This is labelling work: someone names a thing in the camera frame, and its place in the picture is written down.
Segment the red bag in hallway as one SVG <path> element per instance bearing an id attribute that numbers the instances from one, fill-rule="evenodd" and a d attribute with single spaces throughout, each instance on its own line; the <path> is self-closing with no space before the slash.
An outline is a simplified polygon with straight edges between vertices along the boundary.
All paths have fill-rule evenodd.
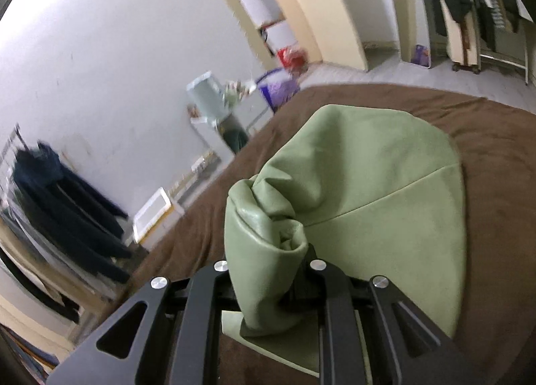
<path id="1" fill-rule="evenodd" d="M 309 67 L 308 55 L 301 47 L 285 47 L 277 51 L 282 67 L 292 75 L 302 75 Z"/>

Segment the metal clothes rack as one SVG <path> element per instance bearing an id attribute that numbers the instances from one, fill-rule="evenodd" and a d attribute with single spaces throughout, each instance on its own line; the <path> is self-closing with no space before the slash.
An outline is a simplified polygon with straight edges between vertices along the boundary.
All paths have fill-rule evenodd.
<path id="1" fill-rule="evenodd" d="M 484 28 L 484 17 L 479 15 L 481 8 L 480 0 L 471 0 L 472 10 L 475 20 L 478 23 L 480 34 L 481 62 L 490 61 L 503 66 L 510 66 L 522 71 L 524 82 L 531 81 L 531 68 L 529 58 L 529 39 L 527 36 L 527 26 L 531 24 L 532 18 L 522 0 L 516 0 L 519 7 L 520 27 L 517 34 L 500 32 L 497 34 L 497 51 L 493 52 L 487 47 L 481 36 L 481 29 Z"/>

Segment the white flat box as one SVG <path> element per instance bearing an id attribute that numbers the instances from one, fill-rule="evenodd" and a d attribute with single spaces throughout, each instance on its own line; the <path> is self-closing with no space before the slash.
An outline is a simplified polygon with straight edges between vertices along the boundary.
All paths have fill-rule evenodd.
<path id="1" fill-rule="evenodd" d="M 151 251 L 184 214 L 185 209 L 166 190 L 158 188 L 134 216 L 134 241 Z"/>

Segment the dark navy hanging clothes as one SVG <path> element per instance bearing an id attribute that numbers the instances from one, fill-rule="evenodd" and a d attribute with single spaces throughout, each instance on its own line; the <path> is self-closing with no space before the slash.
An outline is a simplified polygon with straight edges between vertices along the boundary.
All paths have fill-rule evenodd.
<path id="1" fill-rule="evenodd" d="M 91 274 L 129 280 L 115 263 L 132 257 L 120 224 L 128 214 L 65 166 L 51 146 L 17 150 L 13 182 L 31 224 L 71 260 Z"/>

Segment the pale green humidifier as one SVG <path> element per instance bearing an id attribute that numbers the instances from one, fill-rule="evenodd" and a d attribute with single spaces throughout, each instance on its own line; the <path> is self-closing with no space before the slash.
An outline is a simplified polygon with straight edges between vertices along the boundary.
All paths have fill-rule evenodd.
<path id="1" fill-rule="evenodd" d="M 222 121 L 229 116 L 229 108 L 223 98 L 224 86 L 208 71 L 186 86 L 186 93 L 202 116 Z"/>

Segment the cream open door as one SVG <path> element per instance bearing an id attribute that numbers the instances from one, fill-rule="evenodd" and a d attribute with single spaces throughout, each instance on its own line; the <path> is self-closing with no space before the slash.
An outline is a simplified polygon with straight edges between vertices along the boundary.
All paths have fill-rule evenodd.
<path id="1" fill-rule="evenodd" d="M 367 59 L 343 0 L 297 0 L 313 32 L 322 60 L 361 71 Z"/>

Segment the brown bed blanket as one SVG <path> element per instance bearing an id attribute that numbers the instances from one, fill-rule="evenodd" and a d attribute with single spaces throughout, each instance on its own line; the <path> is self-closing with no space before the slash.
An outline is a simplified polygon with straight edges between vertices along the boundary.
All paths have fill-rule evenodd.
<path id="1" fill-rule="evenodd" d="M 180 280 L 223 256 L 227 193 L 256 174 L 320 107 L 402 110 L 449 134 L 466 182 L 468 282 L 455 334 L 489 384 L 535 381 L 535 117 L 448 91 L 404 85 L 321 85 L 301 91 L 241 150 L 157 243 L 125 286 Z"/>

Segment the green zip-up jacket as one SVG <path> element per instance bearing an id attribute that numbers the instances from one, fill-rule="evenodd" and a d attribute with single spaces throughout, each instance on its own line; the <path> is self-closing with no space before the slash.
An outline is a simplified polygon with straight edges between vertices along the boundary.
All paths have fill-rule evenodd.
<path id="1" fill-rule="evenodd" d="M 466 266 L 459 151 L 406 112 L 321 107 L 231 187 L 223 238 L 239 304 L 223 333 L 296 370 L 318 371 L 314 319 L 292 288 L 309 249 L 348 276 L 386 276 L 453 335 Z"/>

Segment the clothes hanging on rack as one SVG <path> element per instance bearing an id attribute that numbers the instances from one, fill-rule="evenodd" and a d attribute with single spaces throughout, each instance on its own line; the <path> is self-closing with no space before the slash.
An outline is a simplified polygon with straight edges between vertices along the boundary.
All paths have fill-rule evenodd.
<path id="1" fill-rule="evenodd" d="M 497 34 L 517 34 L 520 27 L 519 7 L 516 0 L 480 0 L 479 15 L 484 17 L 481 36 L 491 51 L 497 51 Z"/>

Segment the standing floor mirror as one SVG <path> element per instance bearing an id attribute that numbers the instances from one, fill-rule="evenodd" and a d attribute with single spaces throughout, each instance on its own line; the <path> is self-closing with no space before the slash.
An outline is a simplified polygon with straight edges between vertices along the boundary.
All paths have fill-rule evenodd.
<path id="1" fill-rule="evenodd" d="M 401 60 L 430 68 L 430 34 L 424 0 L 393 0 Z"/>

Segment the white power strip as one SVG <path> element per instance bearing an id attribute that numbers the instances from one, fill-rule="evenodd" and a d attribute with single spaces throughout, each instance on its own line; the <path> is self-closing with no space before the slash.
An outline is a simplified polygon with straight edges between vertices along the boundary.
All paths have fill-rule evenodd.
<path id="1" fill-rule="evenodd" d="M 199 157 L 191 166 L 191 172 L 197 175 L 200 175 L 207 168 L 212 166 L 215 163 L 220 161 L 219 156 L 213 151 L 210 150 L 207 153 Z"/>

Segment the white bedside cabinet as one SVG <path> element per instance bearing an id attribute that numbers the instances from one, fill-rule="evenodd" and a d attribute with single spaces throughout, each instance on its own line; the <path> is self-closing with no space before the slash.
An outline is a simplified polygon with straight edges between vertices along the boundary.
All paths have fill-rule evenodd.
<path id="1" fill-rule="evenodd" d="M 273 118 L 273 110 L 256 88 L 239 100 L 224 119 L 197 117 L 191 125 L 220 158 L 233 157 Z"/>

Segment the beige suitcase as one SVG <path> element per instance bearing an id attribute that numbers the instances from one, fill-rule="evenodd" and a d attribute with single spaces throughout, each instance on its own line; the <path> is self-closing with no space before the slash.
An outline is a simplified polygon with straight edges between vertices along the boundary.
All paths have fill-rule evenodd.
<path id="1" fill-rule="evenodd" d="M 471 70 L 475 75 L 481 73 L 481 48 L 478 23 L 474 11 L 467 13 L 462 22 L 454 20 L 445 0 L 440 0 L 443 20 L 447 32 L 447 55 L 453 62 L 452 69 Z"/>

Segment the purple plastic bag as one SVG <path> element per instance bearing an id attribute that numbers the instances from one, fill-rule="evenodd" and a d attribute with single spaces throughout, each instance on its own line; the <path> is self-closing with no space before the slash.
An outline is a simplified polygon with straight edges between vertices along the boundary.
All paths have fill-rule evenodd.
<path id="1" fill-rule="evenodd" d="M 261 75 L 255 80 L 255 85 L 273 112 L 301 90 L 298 81 L 282 67 Z"/>

